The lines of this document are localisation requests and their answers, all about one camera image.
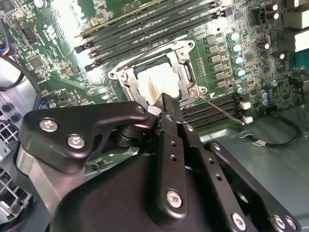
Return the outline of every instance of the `white connector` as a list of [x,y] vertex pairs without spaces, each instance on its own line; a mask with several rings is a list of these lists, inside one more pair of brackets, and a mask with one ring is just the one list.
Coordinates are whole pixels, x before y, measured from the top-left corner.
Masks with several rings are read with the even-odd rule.
[[250,102],[240,102],[240,107],[243,110],[248,110],[251,108],[251,103]]
[[249,116],[249,117],[243,116],[242,119],[243,119],[244,123],[246,123],[246,124],[253,122],[253,117],[251,117],[251,116]]

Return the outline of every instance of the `silver screw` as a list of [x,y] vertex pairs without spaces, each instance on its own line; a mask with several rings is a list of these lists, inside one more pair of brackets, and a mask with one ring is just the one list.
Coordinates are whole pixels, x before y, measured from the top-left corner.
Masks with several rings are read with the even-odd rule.
[[75,149],[80,149],[85,146],[85,140],[78,135],[71,135],[68,138],[68,145]]
[[182,205],[183,202],[182,198],[175,191],[172,190],[168,191],[166,194],[166,198],[170,203],[170,205],[173,206],[174,208],[179,208]]
[[144,109],[143,109],[141,106],[137,106],[137,107],[136,107],[136,110],[137,110],[138,112],[140,112],[141,114],[144,114],[144,113],[145,113]]
[[173,121],[173,118],[171,115],[165,115],[165,117],[167,118],[168,121],[171,121],[171,122]]
[[191,127],[190,125],[187,125],[187,128],[189,131],[193,131],[193,127]]
[[193,87],[189,90],[190,95],[196,95],[197,90]]
[[186,54],[183,51],[179,51],[177,53],[177,56],[179,59],[185,59],[186,58]]
[[277,81],[277,80],[272,80],[272,81],[270,82],[270,85],[271,85],[272,87],[276,87],[276,86],[278,85],[278,81]]
[[288,223],[294,230],[297,230],[297,226],[295,225],[295,223],[293,222],[293,220],[292,220],[290,217],[286,216],[286,217],[285,217],[285,220],[287,221],[287,223]]
[[232,219],[235,225],[238,227],[238,229],[240,229],[241,231],[246,230],[246,223],[239,214],[233,213]]
[[49,103],[49,108],[56,108],[57,105],[54,102]]
[[218,151],[221,150],[221,148],[220,148],[220,146],[219,146],[218,144],[214,143],[213,146],[214,146],[214,148],[216,148]]
[[284,224],[283,220],[279,216],[277,216],[277,215],[274,215],[274,218],[275,218],[275,222],[277,223],[277,225],[281,229],[285,229],[285,224]]
[[40,122],[40,128],[43,131],[54,132],[58,129],[58,124],[52,120],[45,119]]

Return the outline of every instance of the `black cable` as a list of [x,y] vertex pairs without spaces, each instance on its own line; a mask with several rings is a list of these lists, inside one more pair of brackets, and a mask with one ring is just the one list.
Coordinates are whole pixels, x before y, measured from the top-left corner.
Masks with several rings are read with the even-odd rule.
[[7,91],[9,89],[12,89],[12,88],[18,86],[22,82],[24,77],[25,77],[25,75],[21,72],[18,79],[12,85],[10,85],[8,87],[0,87],[0,91]]
[[25,70],[23,69],[19,64],[17,64],[14,60],[12,60],[9,57],[5,57],[2,54],[0,54],[0,58],[4,59],[5,61],[9,62],[11,65],[13,65],[15,68],[17,68],[28,80],[29,82],[32,84],[32,86],[34,87],[34,90],[37,94],[35,101],[34,101],[34,105],[33,105],[33,109],[36,110],[39,108],[40,103],[41,103],[41,89],[38,85],[38,83],[33,79],[33,77]]
[[15,220],[0,225],[0,232],[16,231],[27,221],[27,219],[31,215],[31,211],[33,210],[33,208],[34,208],[34,199],[33,197],[31,197],[28,202],[28,206],[21,211],[21,213]]
[[[287,142],[285,142],[285,143],[282,143],[282,144],[270,144],[270,143],[265,143],[265,147],[269,147],[269,148],[283,148],[283,147],[287,147],[287,146],[290,146],[290,145],[296,143],[296,142],[301,138],[301,136],[302,136],[302,131],[301,131],[301,128],[300,128],[297,124],[295,124],[295,123],[292,122],[291,120],[289,120],[289,119],[287,119],[287,118],[284,118],[284,117],[282,117],[282,116],[280,116],[280,115],[278,115],[278,114],[276,114],[276,113],[271,113],[271,115],[272,115],[274,118],[276,118],[276,119],[282,121],[282,122],[285,123],[286,125],[292,127],[292,128],[295,130],[295,136],[294,136],[291,140],[289,140],[289,141],[287,141]],[[256,138],[256,137],[254,137],[253,135],[250,135],[250,138],[251,138],[254,142],[260,140],[260,139],[258,139],[258,138]]]
[[7,36],[6,31],[5,31],[5,29],[4,29],[2,20],[0,20],[0,30],[1,30],[1,32],[2,32],[2,34],[3,34],[4,43],[5,43],[5,48],[10,47],[9,40],[8,40],[8,36]]

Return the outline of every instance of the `electrolytic capacitor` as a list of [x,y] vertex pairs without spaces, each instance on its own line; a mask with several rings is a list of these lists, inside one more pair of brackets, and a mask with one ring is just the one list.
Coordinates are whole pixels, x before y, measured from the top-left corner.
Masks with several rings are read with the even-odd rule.
[[46,0],[33,0],[33,3],[37,8],[44,8],[48,5]]
[[262,99],[268,99],[269,98],[269,93],[267,93],[265,90],[261,90],[261,92],[260,92],[260,97],[262,98]]
[[237,93],[241,94],[241,93],[243,93],[245,90],[244,90],[243,87],[241,87],[240,85],[237,85],[237,86],[236,86],[236,91],[237,91]]
[[268,43],[258,43],[257,47],[264,50],[268,50],[270,48],[270,45]]
[[239,77],[243,77],[244,75],[246,75],[246,71],[244,71],[243,69],[236,69],[235,75]]
[[263,106],[268,106],[269,105],[269,100],[268,99],[261,99],[260,100],[261,105]]
[[241,46],[239,44],[233,44],[231,46],[231,51],[232,52],[240,52],[241,51]]
[[285,58],[285,54],[283,52],[274,52],[272,54],[272,56],[276,59],[284,59]]
[[278,10],[279,6],[276,4],[276,3],[273,3],[273,4],[268,4],[266,5],[265,9],[267,11],[276,11]]
[[238,64],[238,65],[242,65],[243,64],[243,58],[242,57],[239,57],[239,56],[235,56],[233,58],[233,63],[234,64]]
[[239,40],[239,33],[237,33],[237,32],[229,33],[228,39],[235,41],[235,42],[238,41]]
[[266,18],[269,20],[276,20],[279,18],[279,13],[277,12],[267,13]]

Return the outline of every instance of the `cpu socket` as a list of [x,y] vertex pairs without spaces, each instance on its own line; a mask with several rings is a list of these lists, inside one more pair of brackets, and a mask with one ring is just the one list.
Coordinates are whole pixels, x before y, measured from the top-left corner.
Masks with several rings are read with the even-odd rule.
[[162,93],[176,98],[182,105],[194,102],[207,93],[197,86],[189,53],[193,40],[174,41],[120,62],[108,73],[119,80],[130,101],[142,106],[154,105]]

